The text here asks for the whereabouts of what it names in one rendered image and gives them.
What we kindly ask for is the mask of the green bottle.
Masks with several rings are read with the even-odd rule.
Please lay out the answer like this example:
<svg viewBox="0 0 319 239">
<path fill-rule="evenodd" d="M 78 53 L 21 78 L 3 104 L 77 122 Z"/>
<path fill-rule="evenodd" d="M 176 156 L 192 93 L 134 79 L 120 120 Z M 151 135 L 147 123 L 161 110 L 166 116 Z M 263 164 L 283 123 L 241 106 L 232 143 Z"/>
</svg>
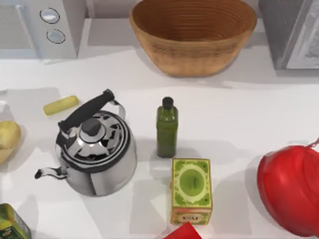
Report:
<svg viewBox="0 0 319 239">
<path fill-rule="evenodd" d="M 157 156 L 173 158 L 176 155 L 178 109 L 173 98 L 164 97 L 157 109 Z"/>
</svg>

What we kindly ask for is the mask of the shiny steel kettle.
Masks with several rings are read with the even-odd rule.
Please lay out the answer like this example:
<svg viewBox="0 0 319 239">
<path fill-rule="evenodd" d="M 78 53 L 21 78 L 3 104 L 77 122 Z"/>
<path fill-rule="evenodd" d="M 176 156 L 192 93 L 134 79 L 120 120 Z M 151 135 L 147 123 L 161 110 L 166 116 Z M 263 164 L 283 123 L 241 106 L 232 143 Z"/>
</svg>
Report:
<svg viewBox="0 0 319 239">
<path fill-rule="evenodd" d="M 111 195 L 133 177 L 137 166 L 134 135 L 125 108 L 106 89 L 58 123 L 55 151 L 59 167 L 38 169 L 35 179 L 65 180 L 76 192 Z"/>
</svg>

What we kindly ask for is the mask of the green and cream box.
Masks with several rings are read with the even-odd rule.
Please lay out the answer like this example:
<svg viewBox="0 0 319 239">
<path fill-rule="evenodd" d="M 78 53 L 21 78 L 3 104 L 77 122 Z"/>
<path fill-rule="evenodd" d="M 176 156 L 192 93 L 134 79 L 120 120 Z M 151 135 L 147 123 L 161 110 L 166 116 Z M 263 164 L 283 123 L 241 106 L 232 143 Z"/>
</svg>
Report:
<svg viewBox="0 0 319 239">
<path fill-rule="evenodd" d="M 209 159 L 173 158 L 170 189 L 172 224 L 209 223 L 213 210 Z"/>
</svg>

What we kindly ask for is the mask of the brown woven basket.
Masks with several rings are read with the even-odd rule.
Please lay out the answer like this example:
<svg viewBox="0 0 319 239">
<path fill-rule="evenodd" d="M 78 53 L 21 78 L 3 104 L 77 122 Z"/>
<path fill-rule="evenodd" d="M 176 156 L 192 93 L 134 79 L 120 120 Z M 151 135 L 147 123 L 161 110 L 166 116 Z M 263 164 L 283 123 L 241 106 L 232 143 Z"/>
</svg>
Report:
<svg viewBox="0 0 319 239">
<path fill-rule="evenodd" d="M 172 77 L 206 77 L 226 68 L 257 24 L 243 0 L 141 0 L 130 13 L 146 55 Z"/>
</svg>

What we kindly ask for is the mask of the pale yellow stick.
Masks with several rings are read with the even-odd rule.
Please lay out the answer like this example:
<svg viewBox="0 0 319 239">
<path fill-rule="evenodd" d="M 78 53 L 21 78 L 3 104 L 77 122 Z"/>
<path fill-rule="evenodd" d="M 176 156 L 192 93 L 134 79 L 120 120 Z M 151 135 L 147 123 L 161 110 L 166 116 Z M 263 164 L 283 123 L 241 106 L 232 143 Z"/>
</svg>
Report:
<svg viewBox="0 0 319 239">
<path fill-rule="evenodd" d="M 79 100 L 76 96 L 68 96 L 65 98 L 62 98 L 60 100 L 57 100 L 55 102 L 46 104 L 43 107 L 43 111 L 47 116 L 56 114 L 58 112 L 67 110 L 71 107 L 74 107 L 79 104 Z"/>
</svg>

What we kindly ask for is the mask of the flat red card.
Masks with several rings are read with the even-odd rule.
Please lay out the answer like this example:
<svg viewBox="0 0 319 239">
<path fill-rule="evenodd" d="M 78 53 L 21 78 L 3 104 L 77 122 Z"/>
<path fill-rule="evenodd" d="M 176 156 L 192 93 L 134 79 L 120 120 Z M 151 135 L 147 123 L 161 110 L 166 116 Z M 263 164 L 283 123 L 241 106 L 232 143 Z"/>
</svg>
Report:
<svg viewBox="0 0 319 239">
<path fill-rule="evenodd" d="M 183 224 L 163 239 L 202 239 L 193 225 L 189 222 Z"/>
</svg>

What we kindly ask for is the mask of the round microwave knob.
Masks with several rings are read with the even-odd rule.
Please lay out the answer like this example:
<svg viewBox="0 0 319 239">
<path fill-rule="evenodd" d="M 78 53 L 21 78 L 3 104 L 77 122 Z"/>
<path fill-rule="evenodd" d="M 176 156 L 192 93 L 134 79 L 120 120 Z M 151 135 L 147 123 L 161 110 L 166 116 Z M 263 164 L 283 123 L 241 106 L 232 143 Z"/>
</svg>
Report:
<svg viewBox="0 0 319 239">
<path fill-rule="evenodd" d="M 60 20 L 60 14 L 53 8 L 42 9 L 39 12 L 40 18 L 48 24 L 56 24 Z"/>
<path fill-rule="evenodd" d="M 46 38 L 54 44 L 62 44 L 66 40 L 65 34 L 58 29 L 47 31 Z"/>
</svg>

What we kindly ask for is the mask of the red round bag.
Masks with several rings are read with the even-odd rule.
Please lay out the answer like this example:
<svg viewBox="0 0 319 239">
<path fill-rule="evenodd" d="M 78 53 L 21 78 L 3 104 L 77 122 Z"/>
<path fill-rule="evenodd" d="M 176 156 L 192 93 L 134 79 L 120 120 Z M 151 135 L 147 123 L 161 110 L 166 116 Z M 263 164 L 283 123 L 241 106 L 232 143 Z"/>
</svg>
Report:
<svg viewBox="0 0 319 239">
<path fill-rule="evenodd" d="M 265 154 L 257 169 L 260 199 L 270 216 L 300 237 L 319 238 L 319 138 Z"/>
</svg>

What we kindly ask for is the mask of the yellow potato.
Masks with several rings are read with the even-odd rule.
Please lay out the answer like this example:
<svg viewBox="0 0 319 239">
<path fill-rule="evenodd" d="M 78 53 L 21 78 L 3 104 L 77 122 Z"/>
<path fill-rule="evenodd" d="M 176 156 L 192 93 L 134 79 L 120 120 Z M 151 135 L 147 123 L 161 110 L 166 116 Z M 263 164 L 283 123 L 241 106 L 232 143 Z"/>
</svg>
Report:
<svg viewBox="0 0 319 239">
<path fill-rule="evenodd" d="M 21 129 L 16 122 L 10 120 L 0 122 L 0 164 L 11 156 L 20 138 Z"/>
</svg>

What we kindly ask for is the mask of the grey cabinet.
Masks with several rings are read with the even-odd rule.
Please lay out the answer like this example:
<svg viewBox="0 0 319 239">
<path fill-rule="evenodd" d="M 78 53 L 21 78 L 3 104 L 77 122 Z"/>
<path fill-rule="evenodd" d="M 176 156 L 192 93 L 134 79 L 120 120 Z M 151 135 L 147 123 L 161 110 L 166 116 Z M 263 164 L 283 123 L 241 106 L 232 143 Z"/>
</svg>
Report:
<svg viewBox="0 0 319 239">
<path fill-rule="evenodd" d="M 319 70 L 319 0 L 259 0 L 276 70 Z"/>
</svg>

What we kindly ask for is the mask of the pale microwave oven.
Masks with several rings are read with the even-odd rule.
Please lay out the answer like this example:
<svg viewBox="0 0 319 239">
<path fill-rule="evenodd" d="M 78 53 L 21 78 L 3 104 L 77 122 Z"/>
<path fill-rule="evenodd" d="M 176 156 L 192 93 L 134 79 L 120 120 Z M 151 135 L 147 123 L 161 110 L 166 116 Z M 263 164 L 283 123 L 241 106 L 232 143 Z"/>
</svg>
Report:
<svg viewBox="0 0 319 239">
<path fill-rule="evenodd" d="M 56 24 L 40 18 L 47 8 L 59 12 Z M 86 0 L 0 0 L 0 59 L 76 59 L 86 13 Z M 62 44 L 47 40 L 54 29 L 65 34 Z"/>
</svg>

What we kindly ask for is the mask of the green and yellow packet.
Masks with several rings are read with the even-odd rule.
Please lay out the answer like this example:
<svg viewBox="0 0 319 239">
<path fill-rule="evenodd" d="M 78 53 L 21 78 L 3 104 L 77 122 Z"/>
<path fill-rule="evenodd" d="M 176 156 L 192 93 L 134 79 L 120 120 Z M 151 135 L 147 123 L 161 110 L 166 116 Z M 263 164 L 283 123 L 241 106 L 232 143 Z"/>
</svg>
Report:
<svg viewBox="0 0 319 239">
<path fill-rule="evenodd" d="M 32 239 L 30 228 L 8 203 L 0 204 L 0 239 Z"/>
</svg>

